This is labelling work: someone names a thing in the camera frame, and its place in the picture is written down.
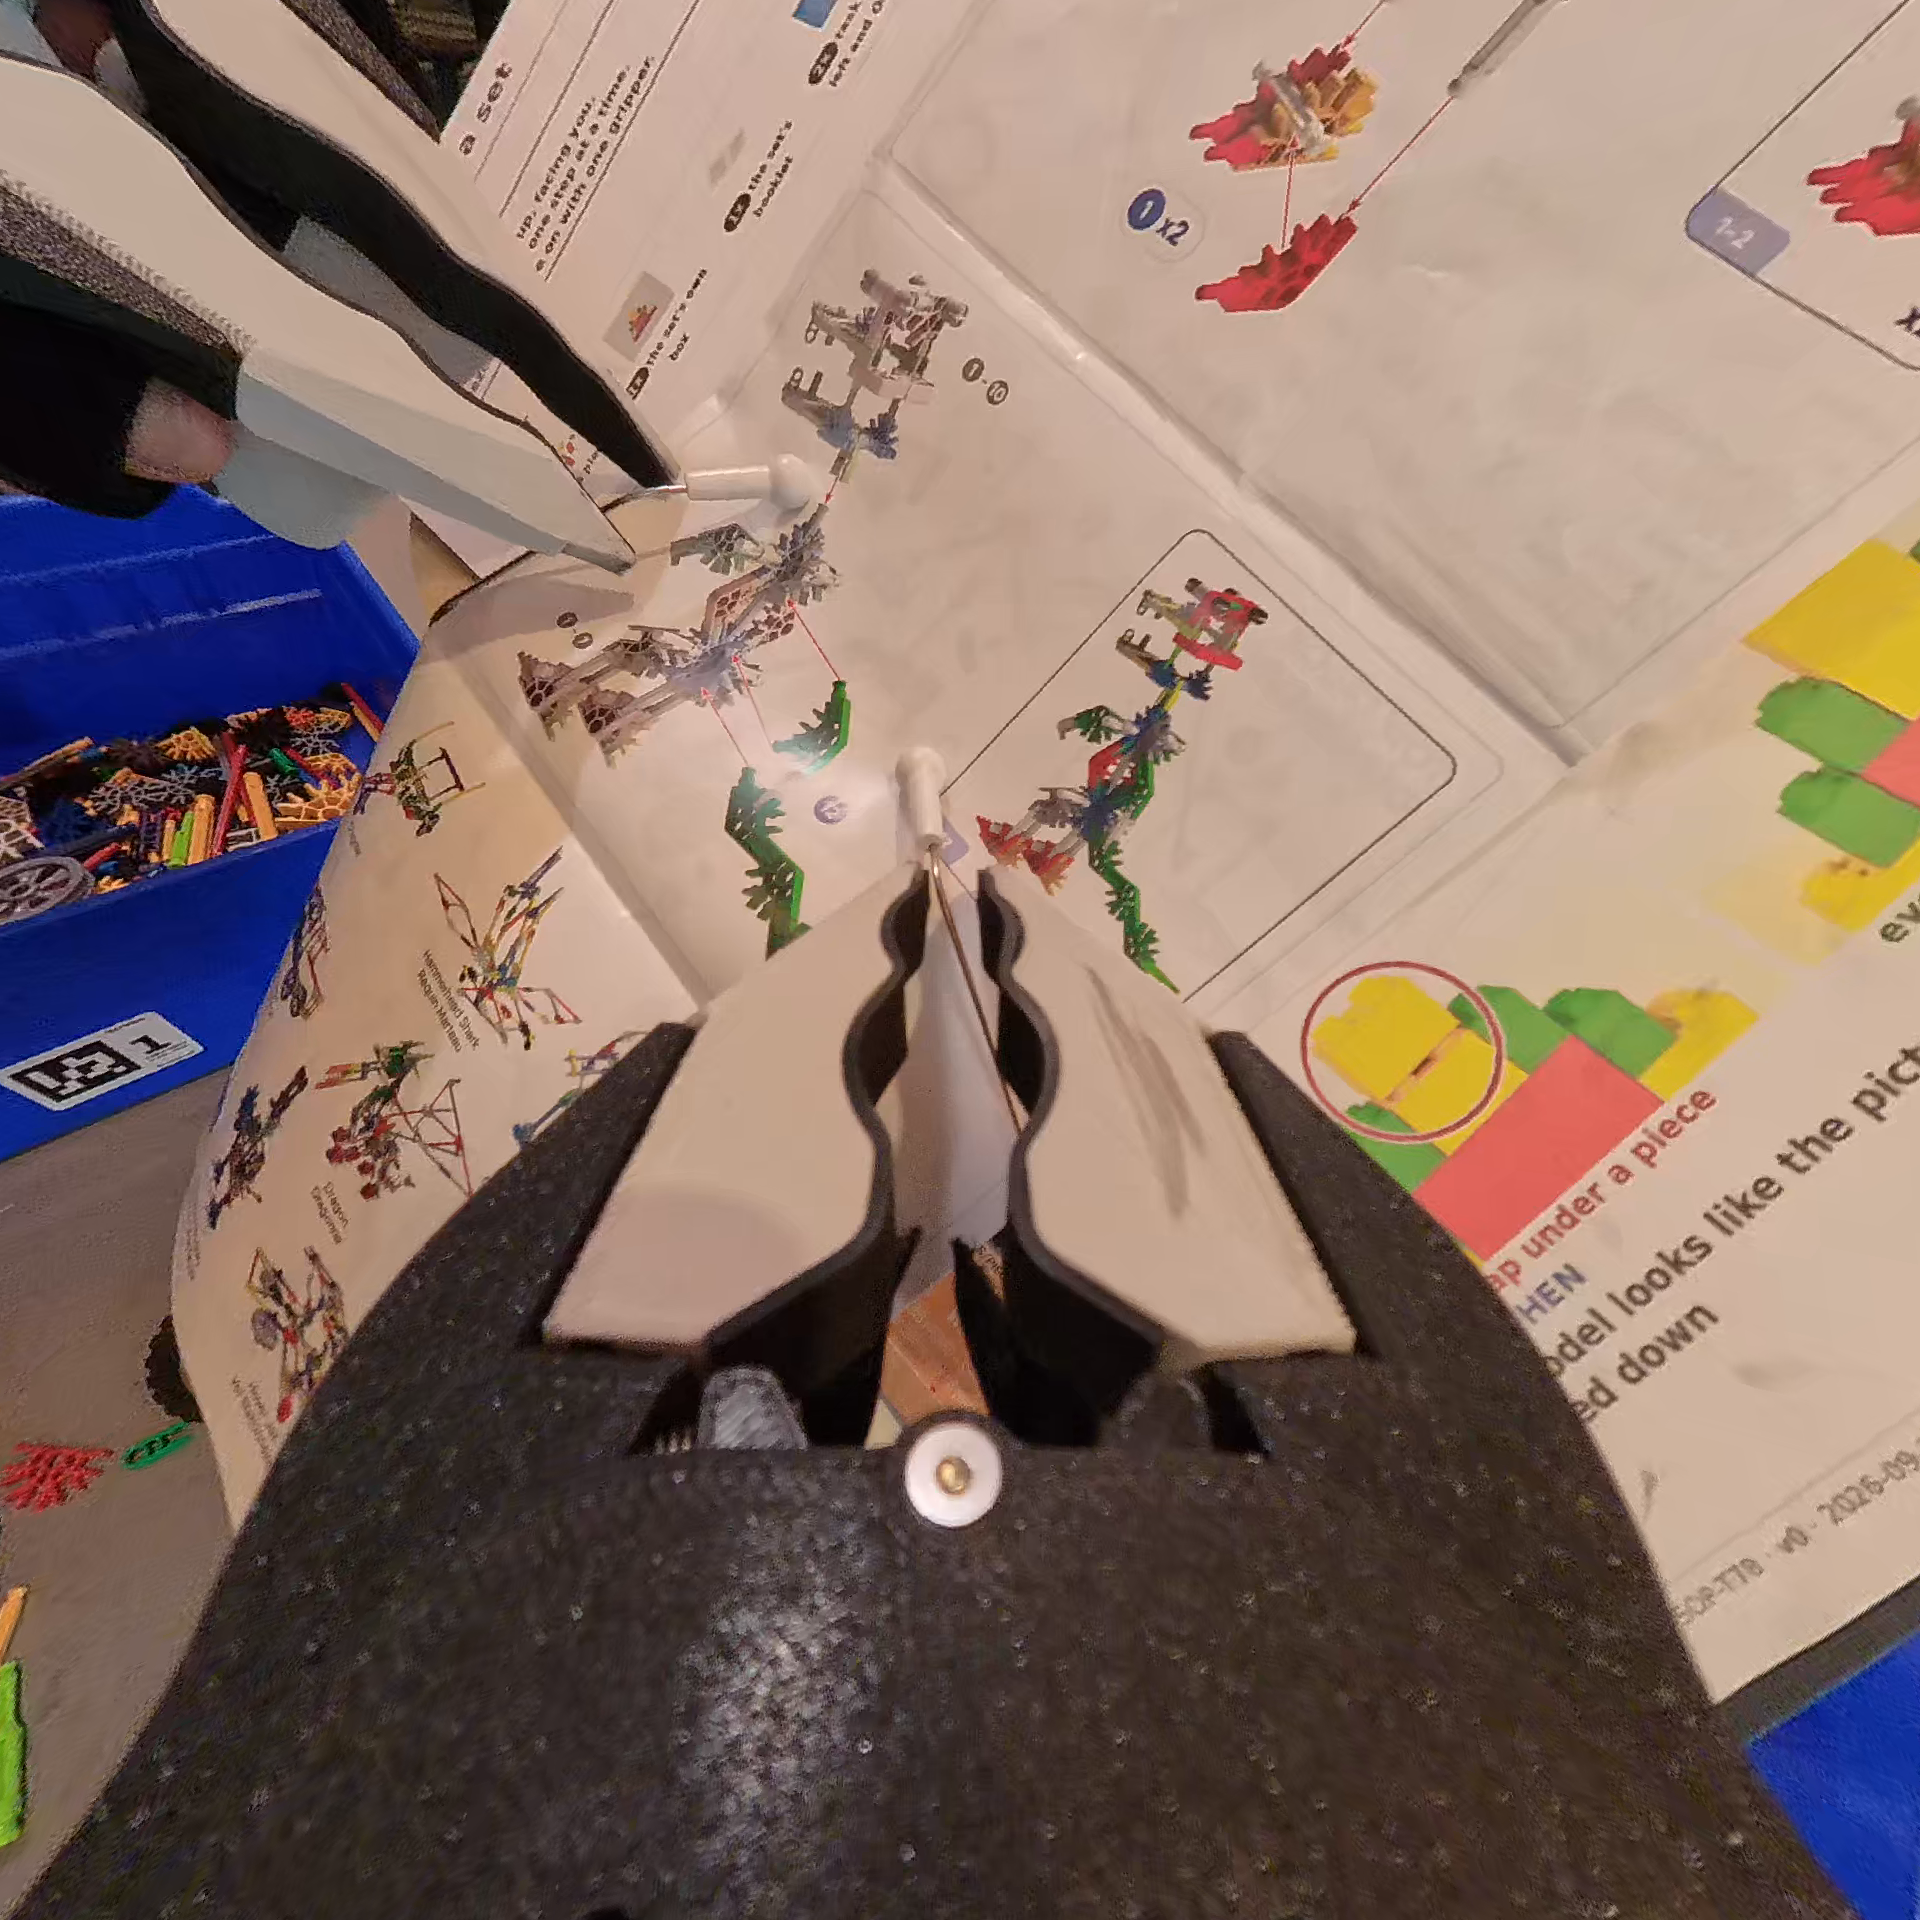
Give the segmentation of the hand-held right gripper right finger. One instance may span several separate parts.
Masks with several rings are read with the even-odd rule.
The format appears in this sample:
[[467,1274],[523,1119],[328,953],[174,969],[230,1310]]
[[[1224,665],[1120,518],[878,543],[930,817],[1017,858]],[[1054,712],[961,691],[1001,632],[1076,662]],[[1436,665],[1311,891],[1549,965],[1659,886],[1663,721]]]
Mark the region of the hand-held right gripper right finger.
[[1270,1443],[1264,1364],[1356,1326],[1208,1026],[1036,882],[976,884],[983,1045],[1008,1119],[996,1274],[958,1320],[1017,1443]]

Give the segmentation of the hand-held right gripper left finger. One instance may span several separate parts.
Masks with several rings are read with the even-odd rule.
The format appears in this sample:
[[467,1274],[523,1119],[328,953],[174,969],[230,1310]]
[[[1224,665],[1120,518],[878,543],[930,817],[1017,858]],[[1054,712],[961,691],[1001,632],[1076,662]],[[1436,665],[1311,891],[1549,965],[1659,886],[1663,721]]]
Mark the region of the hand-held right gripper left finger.
[[591,1221],[544,1336],[767,1369],[813,1443],[868,1443],[912,1233],[881,1099],[930,876],[899,867],[723,990]]

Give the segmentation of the person's left hand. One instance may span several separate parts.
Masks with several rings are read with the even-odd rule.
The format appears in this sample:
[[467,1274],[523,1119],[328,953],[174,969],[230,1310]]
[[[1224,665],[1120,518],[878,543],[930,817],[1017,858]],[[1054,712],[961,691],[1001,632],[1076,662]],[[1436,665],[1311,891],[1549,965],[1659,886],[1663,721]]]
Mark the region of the person's left hand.
[[211,486],[237,452],[233,422],[163,379],[147,379],[125,432],[125,474],[156,486]]

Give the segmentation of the toy instruction sheet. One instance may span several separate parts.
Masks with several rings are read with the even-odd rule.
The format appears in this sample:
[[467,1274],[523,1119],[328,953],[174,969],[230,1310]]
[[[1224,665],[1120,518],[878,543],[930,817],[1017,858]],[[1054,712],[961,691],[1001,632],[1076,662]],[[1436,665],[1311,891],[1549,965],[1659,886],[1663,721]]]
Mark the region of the toy instruction sheet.
[[230,1070],[229,1514],[635,1037],[897,864],[1252,1024],[1916,444],[1915,3],[508,3],[443,131],[687,465],[431,628]]

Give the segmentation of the blue plastic bin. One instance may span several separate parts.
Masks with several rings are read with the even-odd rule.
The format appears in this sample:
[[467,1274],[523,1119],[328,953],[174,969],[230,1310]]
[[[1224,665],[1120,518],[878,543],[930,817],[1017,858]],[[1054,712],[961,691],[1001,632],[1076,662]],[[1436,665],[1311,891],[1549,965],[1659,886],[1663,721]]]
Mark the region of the blue plastic bin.
[[[353,549],[181,490],[144,521],[2,502],[2,773],[76,737],[314,697],[384,718],[418,638]],[[334,829],[2,928],[2,1156],[226,1068]]]

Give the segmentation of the pile of building toy pieces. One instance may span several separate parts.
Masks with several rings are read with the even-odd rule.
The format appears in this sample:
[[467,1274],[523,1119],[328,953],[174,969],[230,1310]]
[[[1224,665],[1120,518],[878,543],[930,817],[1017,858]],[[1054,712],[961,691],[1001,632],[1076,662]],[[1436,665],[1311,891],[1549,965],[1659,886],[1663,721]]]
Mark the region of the pile of building toy pieces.
[[150,734],[82,734],[2,773],[2,864],[76,858],[95,876],[89,898],[103,898],[285,845],[348,817],[382,734],[348,684]]

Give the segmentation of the laminated instruction card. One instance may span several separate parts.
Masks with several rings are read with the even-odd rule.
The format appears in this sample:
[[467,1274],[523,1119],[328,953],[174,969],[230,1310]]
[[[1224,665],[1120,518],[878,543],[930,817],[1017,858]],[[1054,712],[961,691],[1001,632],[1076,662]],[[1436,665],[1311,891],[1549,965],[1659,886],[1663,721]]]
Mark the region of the laminated instruction card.
[[[955,876],[1092,934],[1067,867]],[[1712,1691],[1915,1580],[1916,446],[1252,1024],[1189,1008],[1474,1253]]]

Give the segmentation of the red connector piece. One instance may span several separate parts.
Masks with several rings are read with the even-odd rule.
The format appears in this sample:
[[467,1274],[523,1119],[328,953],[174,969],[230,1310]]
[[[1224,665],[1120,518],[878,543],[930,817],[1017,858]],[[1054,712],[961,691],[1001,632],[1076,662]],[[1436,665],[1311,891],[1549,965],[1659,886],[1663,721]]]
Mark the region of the red connector piece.
[[87,1491],[115,1463],[110,1447],[20,1441],[2,1459],[2,1509],[51,1512]]

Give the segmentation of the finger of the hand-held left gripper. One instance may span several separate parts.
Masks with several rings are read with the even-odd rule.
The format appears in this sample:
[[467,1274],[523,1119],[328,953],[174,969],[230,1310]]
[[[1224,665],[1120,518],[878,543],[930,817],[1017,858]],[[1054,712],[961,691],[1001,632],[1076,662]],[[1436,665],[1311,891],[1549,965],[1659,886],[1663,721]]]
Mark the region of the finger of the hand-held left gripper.
[[113,24],[150,122],[192,163],[338,233],[631,483],[677,475],[353,3],[113,3]]
[[2,187],[205,313],[243,348],[252,455],[307,455],[499,542],[628,570],[635,554],[552,446],[390,323],[311,283],[150,123],[76,73],[2,61]]

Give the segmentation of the blue flat object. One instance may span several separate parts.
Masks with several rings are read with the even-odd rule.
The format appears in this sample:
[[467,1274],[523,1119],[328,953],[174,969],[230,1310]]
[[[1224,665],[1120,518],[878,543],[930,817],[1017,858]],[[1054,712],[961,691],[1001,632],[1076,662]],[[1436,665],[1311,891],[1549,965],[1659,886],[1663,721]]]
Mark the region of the blue flat object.
[[1749,1759],[1860,1916],[1916,1916],[1916,1635],[1752,1739]]

